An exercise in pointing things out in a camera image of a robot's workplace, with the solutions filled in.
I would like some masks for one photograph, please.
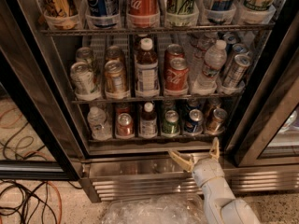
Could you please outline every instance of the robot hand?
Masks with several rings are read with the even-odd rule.
[[[242,199],[235,198],[224,178],[224,172],[218,162],[218,138],[213,140],[210,157],[199,160],[195,165],[192,161],[182,161],[178,152],[169,154],[185,170],[192,171],[192,177],[204,193],[204,211],[209,224],[260,223],[250,206]]]

